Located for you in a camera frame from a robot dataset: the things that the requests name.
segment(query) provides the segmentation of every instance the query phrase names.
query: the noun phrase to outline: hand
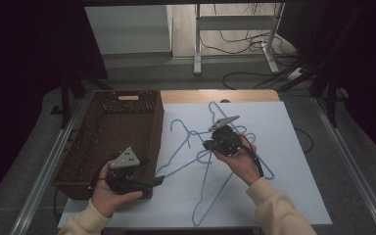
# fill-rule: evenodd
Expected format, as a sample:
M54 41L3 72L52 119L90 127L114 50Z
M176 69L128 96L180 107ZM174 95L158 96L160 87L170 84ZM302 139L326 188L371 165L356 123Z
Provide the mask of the hand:
M110 161L103 166L99 178L105 179L108 173ZM119 195L113 192L105 180L98 180L93 192L91 202L93 206L105 217L110 217L115 210L122 204L135 201L142 197L141 191Z
M244 134L240 135L243 145L249 148L250 143L247 141L247 137ZM256 149L256 145L252 145L252 151L254 153L256 152ZM240 149L236 154L230 157L226 157L218 151L214 151L213 153L220 161L230 166L231 170L237 176L243 179L243 181L247 185L250 186L258 179L260 179L260 175L258 174L255 161L251 158L251 156L249 156L249 154L245 150Z

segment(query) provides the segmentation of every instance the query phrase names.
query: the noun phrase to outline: white table surface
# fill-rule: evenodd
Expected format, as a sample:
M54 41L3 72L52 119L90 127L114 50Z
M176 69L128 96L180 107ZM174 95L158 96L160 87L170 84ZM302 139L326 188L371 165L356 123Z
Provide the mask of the white table surface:
M251 102L218 104L228 117L240 116L233 123L247 127L246 133L257 137L258 155L275 173L269 183L285 191L311 224L331 224L316 183L283 102ZM216 111L216 118L223 118ZM207 131L212 125L209 104L164 104L164 130L158 168L165 165L186 138L186 131L176 122L170 131L170 123L181 119L189 130ZM175 155L170 166L158 175L168 174L195 159L204 150L197 136L190 137L191 148L186 143ZM163 185L154 188L150 200L132 202L115 212L108 227L125 229L192 228L194 207L201 200L201 188L207 165L194 162L174 175L167 177ZM195 213L198 223L209 208L221 186L230 175L229 167L211 157L203 202ZM212 205L199 227L257 227L255 205L246 195L247 185L236 175L231 176L221 194ZM80 212L87 201L68 200L59 226L63 226L74 212Z

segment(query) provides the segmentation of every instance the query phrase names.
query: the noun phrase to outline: white wall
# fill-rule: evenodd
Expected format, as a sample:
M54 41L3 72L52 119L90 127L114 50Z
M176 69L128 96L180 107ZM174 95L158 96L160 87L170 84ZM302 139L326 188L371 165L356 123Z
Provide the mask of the white wall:
M166 5L166 14L167 14L167 27L169 30L169 44L170 50L172 50L172 28L173 28L173 17L172 17L172 6Z
M170 52L166 5L85 10L102 55Z

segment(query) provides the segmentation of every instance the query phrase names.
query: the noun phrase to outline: brown plastic basket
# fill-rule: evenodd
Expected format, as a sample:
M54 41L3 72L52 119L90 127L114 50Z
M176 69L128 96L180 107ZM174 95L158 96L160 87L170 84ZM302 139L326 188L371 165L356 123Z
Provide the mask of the brown plastic basket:
M95 91L53 185L74 200L88 200L97 170L127 147L138 158L149 159L148 164L137 167L134 179L152 180L163 122L159 90Z

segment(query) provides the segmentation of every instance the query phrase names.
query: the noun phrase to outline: sleeve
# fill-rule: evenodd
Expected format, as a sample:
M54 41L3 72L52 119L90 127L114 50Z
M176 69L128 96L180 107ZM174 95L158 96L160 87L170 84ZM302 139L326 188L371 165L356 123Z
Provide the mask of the sleeve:
M266 234L316 234L284 192L276 192L261 178L246 191L256 205L256 218Z
M87 208L79 213L75 213L67 220L61 228L59 235L72 234L100 234L105 226L110 222L110 217L104 217L89 200Z

